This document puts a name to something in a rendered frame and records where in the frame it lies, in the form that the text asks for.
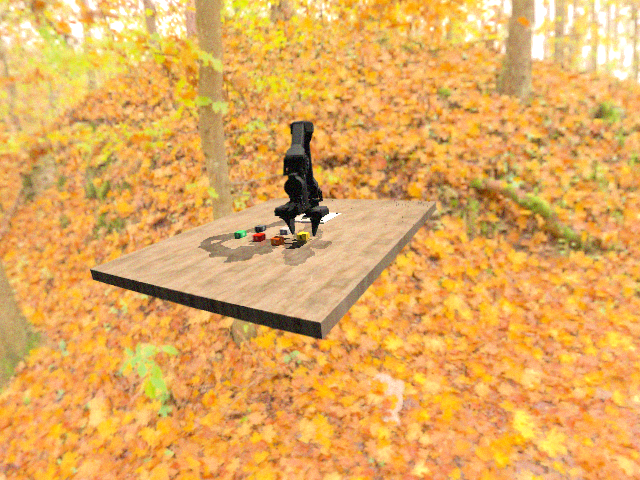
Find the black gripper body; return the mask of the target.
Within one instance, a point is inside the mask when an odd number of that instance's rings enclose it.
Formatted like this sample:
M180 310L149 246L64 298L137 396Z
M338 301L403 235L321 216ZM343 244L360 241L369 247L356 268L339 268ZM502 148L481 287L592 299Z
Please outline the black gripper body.
M327 206L316 206L314 208L309 208L311 207L311 204L309 204L308 202L308 195L310 195L310 192L307 192L307 190L305 190L305 191L301 191L299 195L293 196L295 200L298 200L298 197L301 197L303 199L306 211L303 212L302 214L310 214L312 218L322 218L329 214L329 209ZM281 205L275 208L274 210L275 216L284 217L281 211L281 208L283 206L284 205Z

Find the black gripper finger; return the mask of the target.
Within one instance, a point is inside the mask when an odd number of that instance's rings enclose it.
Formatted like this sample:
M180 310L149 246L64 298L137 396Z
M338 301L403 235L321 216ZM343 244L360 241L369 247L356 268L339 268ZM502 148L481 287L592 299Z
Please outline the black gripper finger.
M321 221L322 218L309 218L309 220L311 221L311 225L312 225L312 234L313 236L316 235L319 223Z
M294 219L290 219L290 218L287 218L287 217L286 218L285 217L279 217L279 218L283 219L286 222L286 224L288 225L292 235L294 235L295 234L295 218Z

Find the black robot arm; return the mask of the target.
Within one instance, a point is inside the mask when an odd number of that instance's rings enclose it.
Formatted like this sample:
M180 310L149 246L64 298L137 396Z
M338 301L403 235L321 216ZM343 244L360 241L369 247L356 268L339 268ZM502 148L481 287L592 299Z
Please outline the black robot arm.
M319 206L319 202L323 201L323 196L312 169L310 141L314 133L313 123L296 121L292 122L290 126L291 143L285 152L285 157L283 157L283 176L288 175L288 179L284 183L284 191L290 196L290 201L281 208L281 211L285 218L294 219L306 209L303 199L298 197L298 200L295 200L293 196L297 196L305 190L310 192L308 202L311 207L309 208Z

